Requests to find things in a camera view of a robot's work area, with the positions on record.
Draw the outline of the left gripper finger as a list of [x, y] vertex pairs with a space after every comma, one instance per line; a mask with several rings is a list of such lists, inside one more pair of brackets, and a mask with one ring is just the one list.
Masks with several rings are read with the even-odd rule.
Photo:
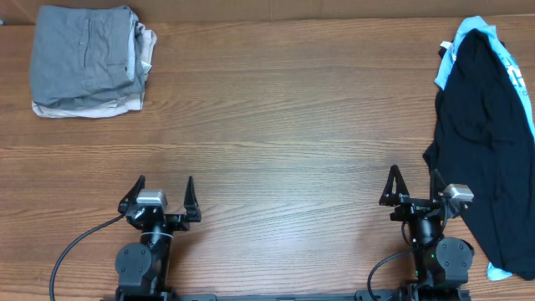
[[132, 188], [126, 193], [126, 195], [120, 200], [118, 205], [118, 213], [126, 214], [129, 206], [136, 204], [136, 199], [141, 190], [145, 188], [145, 176], [141, 175]]
[[201, 209], [196, 199], [194, 180], [192, 176], [189, 176], [188, 178], [183, 207], [186, 209], [186, 217], [188, 222], [201, 221]]

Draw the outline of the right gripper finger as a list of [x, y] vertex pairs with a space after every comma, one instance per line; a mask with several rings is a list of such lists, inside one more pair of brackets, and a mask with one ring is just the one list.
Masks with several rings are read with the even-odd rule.
[[410, 193], [401, 175], [400, 168], [397, 165], [392, 165], [379, 204], [381, 206], [399, 206], [409, 199]]
[[446, 188], [446, 183], [441, 173], [434, 169], [430, 172], [430, 199], [432, 201], [439, 201], [441, 193]]

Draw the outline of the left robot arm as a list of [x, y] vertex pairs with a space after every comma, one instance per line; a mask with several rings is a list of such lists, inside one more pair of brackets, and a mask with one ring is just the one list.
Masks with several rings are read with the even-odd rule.
[[201, 221], [194, 181], [188, 178], [182, 214], [168, 213], [166, 194], [161, 189], [146, 189], [145, 177], [137, 182], [118, 205], [118, 212], [140, 231], [140, 240], [122, 247], [115, 258], [119, 275], [117, 300], [177, 300], [166, 284], [175, 232], [187, 232]]

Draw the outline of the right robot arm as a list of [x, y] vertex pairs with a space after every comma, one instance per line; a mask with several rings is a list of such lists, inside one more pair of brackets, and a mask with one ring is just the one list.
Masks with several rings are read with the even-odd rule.
[[[390, 220], [401, 223], [402, 236], [410, 248], [377, 263], [367, 278], [367, 290], [373, 300], [451, 301], [469, 300], [461, 286], [468, 282], [475, 254], [473, 246], [460, 238], [446, 237], [446, 224], [473, 203], [474, 194], [467, 185], [446, 184], [438, 170], [430, 175], [430, 196], [410, 196], [397, 165], [390, 168], [379, 204], [392, 207]], [[371, 280], [384, 264], [411, 255], [415, 280], [403, 282], [396, 290], [374, 293]]]

